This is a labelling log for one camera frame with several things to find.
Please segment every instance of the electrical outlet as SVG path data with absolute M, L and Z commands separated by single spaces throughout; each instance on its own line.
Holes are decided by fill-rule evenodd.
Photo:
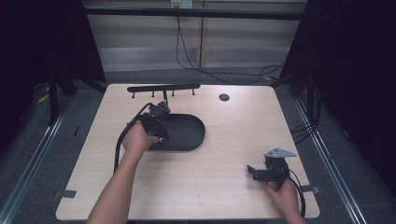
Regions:
M 171 0 L 171 8 L 181 8 L 181 0 Z
M 192 0 L 181 0 L 181 8 L 192 9 Z

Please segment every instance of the gray floor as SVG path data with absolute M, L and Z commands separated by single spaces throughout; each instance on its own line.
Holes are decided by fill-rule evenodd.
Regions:
M 249 68 L 211 68 L 208 71 L 259 74 L 260 67 Z M 233 84 L 245 84 L 257 77 L 239 75 L 217 75 Z M 108 83 L 186 83 L 227 84 L 213 75 L 202 74 L 186 69 L 152 70 L 136 72 L 107 73 Z M 260 78 L 254 85 L 266 85 L 268 81 Z M 62 223 L 55 217 L 59 204 L 53 199 L 56 190 L 65 189 L 77 161 L 79 152 L 91 127 L 103 94 L 85 84 L 76 83 L 77 94 L 72 97 L 71 104 L 64 115 L 64 121 L 53 139 L 48 153 L 45 155 L 38 172 L 35 174 L 29 189 L 19 206 L 12 223 Z M 35 98 L 43 90 L 35 93 Z M 304 123 L 294 98 L 290 96 L 289 86 L 276 88 L 276 95 L 290 128 Z M 61 104 L 66 98 L 61 95 Z M 47 130 L 49 121 L 49 102 L 41 105 L 31 104 L 21 124 L 21 131 L 7 154 L 0 159 L 0 205 L 3 206 L 7 196 L 17 184 L 26 164 L 32 157 L 41 137 Z M 361 211 L 368 223 L 396 223 L 396 199 L 390 194 L 378 175 L 364 161 L 356 145 L 345 138 L 342 127 L 336 118 L 323 106 L 318 126 L 319 132 L 326 143 L 332 158 L 343 175 L 346 184 L 356 198 Z M 310 183 L 320 188 L 316 195 L 320 208 L 320 216 L 308 219 L 308 223 L 353 223 L 341 197 L 330 179 L 318 151 L 310 138 L 297 145 L 305 171 Z M 263 220 L 229 221 L 215 220 L 211 223 L 256 224 Z M 284 223 L 283 220 L 269 220 L 268 223 Z

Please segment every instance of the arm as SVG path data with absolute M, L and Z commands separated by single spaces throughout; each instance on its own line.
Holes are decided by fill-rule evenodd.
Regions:
M 265 182 L 262 182 L 262 184 L 286 222 L 289 224 L 305 224 L 304 218 L 300 215 L 297 190 L 288 179 L 283 182 L 278 191 L 272 189 Z
M 143 153 L 158 137 L 146 134 L 140 121 L 125 135 L 125 153 L 93 207 L 87 223 L 126 223 L 131 203 L 134 174 Z

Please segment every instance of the wooden table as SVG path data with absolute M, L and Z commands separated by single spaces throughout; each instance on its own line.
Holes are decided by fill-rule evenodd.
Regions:
M 62 198 L 60 220 L 86 220 L 112 176 L 117 139 L 146 103 L 163 95 L 112 84 L 98 109 L 67 185 L 74 198 Z M 223 102 L 222 93 L 230 96 Z M 205 124 L 205 141 L 190 152 L 147 151 L 138 165 L 129 219 L 216 220 L 280 218 L 247 164 L 265 169 L 263 154 L 274 147 L 297 153 L 274 90 L 270 87 L 201 86 L 168 93 L 173 113 L 191 114 Z M 309 185 L 299 157 L 286 158 L 302 185 Z M 312 192 L 304 194 L 306 217 L 317 217 Z

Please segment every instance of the hand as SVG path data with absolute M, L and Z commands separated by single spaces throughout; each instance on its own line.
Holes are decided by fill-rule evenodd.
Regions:
M 142 123 L 138 120 L 122 140 L 125 153 L 132 153 L 140 159 L 152 143 L 159 141 L 157 136 L 146 134 Z
M 262 182 L 265 190 L 272 199 L 275 207 L 280 211 L 286 221 L 290 223 L 305 223 L 305 220 L 300 215 L 298 206 L 297 189 L 294 185 L 286 179 L 282 187 L 276 191 L 267 183 Z

